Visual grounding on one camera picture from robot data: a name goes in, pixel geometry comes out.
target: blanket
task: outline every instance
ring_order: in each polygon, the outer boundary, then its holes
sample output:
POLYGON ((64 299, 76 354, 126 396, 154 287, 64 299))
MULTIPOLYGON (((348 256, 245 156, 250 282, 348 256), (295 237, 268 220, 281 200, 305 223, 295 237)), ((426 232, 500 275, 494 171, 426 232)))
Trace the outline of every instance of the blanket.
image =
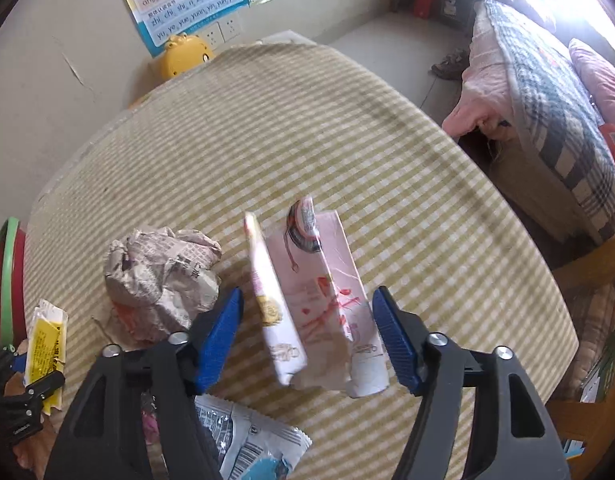
POLYGON ((603 243, 615 235, 615 164, 590 94, 548 31, 494 0, 485 0, 485 7, 506 61, 521 143, 537 150, 603 243))

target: wooden bed frame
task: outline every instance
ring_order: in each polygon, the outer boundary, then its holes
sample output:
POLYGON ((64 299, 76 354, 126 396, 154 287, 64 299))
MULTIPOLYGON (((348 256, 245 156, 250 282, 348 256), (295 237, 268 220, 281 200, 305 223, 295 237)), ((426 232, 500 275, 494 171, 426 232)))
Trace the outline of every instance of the wooden bed frame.
MULTIPOLYGON (((555 270, 554 277, 562 292, 612 282, 615 279, 615 238, 587 256, 555 270)), ((585 442, 583 454, 568 460, 572 480, 583 480, 615 438, 615 378, 603 402, 550 400, 547 410, 561 438, 585 442)))

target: power outlet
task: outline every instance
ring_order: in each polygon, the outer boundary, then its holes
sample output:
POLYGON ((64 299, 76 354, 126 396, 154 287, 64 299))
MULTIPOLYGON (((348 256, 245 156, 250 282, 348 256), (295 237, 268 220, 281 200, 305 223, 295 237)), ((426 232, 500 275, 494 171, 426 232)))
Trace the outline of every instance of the power outlet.
POLYGON ((241 22, 236 14, 224 16, 218 20, 218 24, 221 28, 221 33, 223 34, 223 39, 225 41, 235 38, 242 32, 241 22))
POLYGON ((209 25, 209 27, 205 27, 198 33, 198 37, 201 38, 201 40, 207 41, 207 44, 212 50, 215 50, 220 44, 225 43, 218 22, 214 22, 209 25))

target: shoe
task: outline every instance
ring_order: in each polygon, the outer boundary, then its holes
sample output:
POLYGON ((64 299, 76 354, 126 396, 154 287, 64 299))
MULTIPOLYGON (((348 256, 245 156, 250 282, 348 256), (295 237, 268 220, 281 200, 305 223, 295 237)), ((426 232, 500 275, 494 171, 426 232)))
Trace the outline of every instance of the shoe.
POLYGON ((469 51, 457 48, 452 54, 447 54, 443 61, 432 65, 431 71, 441 79, 459 80, 467 67, 469 67, 469 51))

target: silver screw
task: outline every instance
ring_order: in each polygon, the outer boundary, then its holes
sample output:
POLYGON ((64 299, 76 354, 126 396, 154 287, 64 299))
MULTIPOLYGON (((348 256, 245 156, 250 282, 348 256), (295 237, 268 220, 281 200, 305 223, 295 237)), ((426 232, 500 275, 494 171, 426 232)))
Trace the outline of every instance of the silver screw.
POLYGON ((494 352, 498 357, 506 361, 514 357, 514 352, 507 348, 507 346, 497 346, 494 352))
POLYGON ((174 332, 167 338, 167 341, 169 341, 171 345, 182 345, 189 340, 190 335, 187 332, 174 332))
POLYGON ((428 335, 428 343, 434 346, 445 346, 447 344, 447 337, 441 332, 432 332, 428 335))
POLYGON ((107 345, 101 352, 101 355, 103 357, 114 357, 114 356, 119 355, 121 352, 123 352, 123 348, 121 348, 120 346, 107 345))

